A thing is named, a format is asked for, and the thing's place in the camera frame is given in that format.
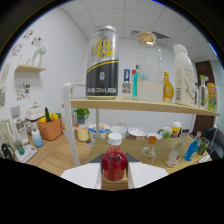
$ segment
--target wooden shelf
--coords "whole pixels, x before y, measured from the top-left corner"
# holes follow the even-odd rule
[[[32,65],[18,65],[15,71],[24,71],[24,72],[42,72],[46,68],[32,66]]]
[[[219,113],[217,112],[203,110],[197,107],[187,107],[165,101],[162,101],[161,103],[145,102],[134,100],[132,97],[122,96],[117,96],[114,100],[95,100],[88,99],[87,97],[71,99],[71,108],[154,111],[219,116]]]

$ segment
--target jar lid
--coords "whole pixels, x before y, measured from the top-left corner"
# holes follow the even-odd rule
[[[149,136],[148,143],[151,145],[156,144],[157,138],[155,136]]]
[[[180,128],[181,127],[181,123],[178,121],[174,121],[173,122],[173,126]]]
[[[138,42],[143,46],[154,47],[157,45],[156,36],[150,32],[142,32],[138,35]]]
[[[120,133],[110,133],[108,135],[108,143],[110,145],[120,145],[122,142],[122,135]]]
[[[187,53],[186,47],[184,47],[181,44],[175,44],[175,45],[173,45],[173,50],[174,50],[174,53],[175,54],[180,53],[180,52]]]

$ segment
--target white bottle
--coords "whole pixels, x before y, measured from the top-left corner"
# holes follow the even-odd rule
[[[187,49],[181,44],[173,46],[175,53],[175,103],[194,107],[195,105],[195,78],[194,70],[187,55]]]

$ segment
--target beer can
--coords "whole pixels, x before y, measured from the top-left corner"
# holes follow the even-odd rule
[[[214,83],[208,83],[208,109],[216,111],[217,110],[217,90]]]
[[[86,96],[115,99],[118,94],[118,31],[111,25],[93,30],[89,42]]]

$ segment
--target box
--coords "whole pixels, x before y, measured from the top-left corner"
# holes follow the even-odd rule
[[[61,118],[47,123],[43,123],[40,121],[37,122],[40,134],[43,139],[52,141],[62,134]]]

